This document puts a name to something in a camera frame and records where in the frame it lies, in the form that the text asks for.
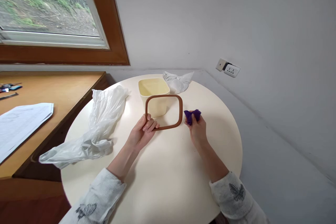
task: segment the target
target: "hand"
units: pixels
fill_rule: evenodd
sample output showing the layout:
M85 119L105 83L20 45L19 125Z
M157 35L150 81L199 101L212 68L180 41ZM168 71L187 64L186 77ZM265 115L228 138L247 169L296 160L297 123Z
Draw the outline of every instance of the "hand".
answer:
M192 114L191 115L192 118L192 125L189 125L187 123L187 117L185 117L184 120L184 124L188 126L189 130L190 130L190 137L191 137L191 141L193 142L193 144L196 146L199 144L204 144L208 142L207 139L207 123L204 121L203 117L200 116L200 119L198 121L196 121L195 115Z
M127 146L135 148L137 151L141 151L142 148L148 144L155 134L154 128L159 128L160 124L151 118L151 115L147 115L148 122L146 123L145 115L136 123L131 130L126 144Z

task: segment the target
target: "person's left hand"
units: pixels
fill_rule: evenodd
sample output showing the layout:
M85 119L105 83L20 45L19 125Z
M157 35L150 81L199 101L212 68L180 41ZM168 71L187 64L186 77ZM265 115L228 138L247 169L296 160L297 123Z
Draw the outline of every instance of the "person's left hand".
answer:
M146 123L145 115L140 118L131 130L131 133L129 134L130 136L128 137L125 145L134 147L137 151L140 151L146 146L146 144L149 143L155 134L153 129L159 128L160 124L152 119L150 114L147 115L147 119L148 122Z

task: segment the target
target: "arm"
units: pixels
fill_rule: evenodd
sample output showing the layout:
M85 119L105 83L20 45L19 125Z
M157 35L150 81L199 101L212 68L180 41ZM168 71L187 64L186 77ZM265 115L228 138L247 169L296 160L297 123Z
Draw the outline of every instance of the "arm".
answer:
M160 125L148 114L143 115L132 129L125 145L91 183L89 190L72 206L60 224L105 224L108 222L118 199L126 188L125 177L139 152L155 134Z
M191 141L203 161L205 171L210 177L210 188L223 215L230 223L269 223L265 213L254 201L239 178L221 161L210 146L206 127L201 116L196 121L192 114L192 125L185 124L190 130Z

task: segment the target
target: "electrical outlet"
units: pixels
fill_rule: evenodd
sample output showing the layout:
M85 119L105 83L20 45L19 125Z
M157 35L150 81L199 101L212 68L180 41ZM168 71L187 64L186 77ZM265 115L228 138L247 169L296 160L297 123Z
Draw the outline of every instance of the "electrical outlet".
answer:
M239 71L240 71L239 67L231 65L231 64L227 64L225 69L224 69L224 73L226 73L227 75L230 75L233 78L236 78Z
M223 68L225 67L225 64L226 64L226 60L224 59L219 59L218 63L217 63L217 66L216 66L216 69L221 72L223 70Z

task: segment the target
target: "sleeve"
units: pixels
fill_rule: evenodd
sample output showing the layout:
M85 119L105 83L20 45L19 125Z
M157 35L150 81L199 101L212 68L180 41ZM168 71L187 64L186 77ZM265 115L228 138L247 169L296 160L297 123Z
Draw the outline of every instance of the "sleeve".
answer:
M229 223L270 223L240 179L229 172L224 178L209 183L211 192Z
M59 224L105 224L126 188L116 176L104 168L89 190L72 206Z

